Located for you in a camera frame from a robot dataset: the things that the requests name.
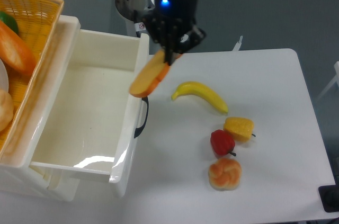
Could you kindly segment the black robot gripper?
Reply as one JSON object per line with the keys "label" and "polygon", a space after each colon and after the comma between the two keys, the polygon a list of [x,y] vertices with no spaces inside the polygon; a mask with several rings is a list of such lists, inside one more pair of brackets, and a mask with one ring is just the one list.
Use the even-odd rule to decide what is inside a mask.
{"label": "black robot gripper", "polygon": [[165,48],[165,62],[171,66],[174,52],[187,52],[206,37],[197,27],[198,0],[155,0],[153,11],[144,16],[151,38]]}

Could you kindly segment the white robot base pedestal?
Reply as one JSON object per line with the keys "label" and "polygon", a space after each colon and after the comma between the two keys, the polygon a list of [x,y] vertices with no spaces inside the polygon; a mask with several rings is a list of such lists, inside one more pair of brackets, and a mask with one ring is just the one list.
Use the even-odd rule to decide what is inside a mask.
{"label": "white robot base pedestal", "polygon": [[143,17],[155,8],[155,0],[115,0],[119,15],[124,19],[127,35],[140,37],[147,33]]}

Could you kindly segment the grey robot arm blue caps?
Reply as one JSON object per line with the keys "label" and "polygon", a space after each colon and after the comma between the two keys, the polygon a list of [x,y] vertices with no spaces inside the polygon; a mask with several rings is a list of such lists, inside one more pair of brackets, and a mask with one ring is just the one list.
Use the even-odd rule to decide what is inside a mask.
{"label": "grey robot arm blue caps", "polygon": [[195,20],[197,3],[198,0],[115,0],[118,12],[127,21],[144,24],[152,40],[164,50],[164,62],[169,65],[206,37]]}

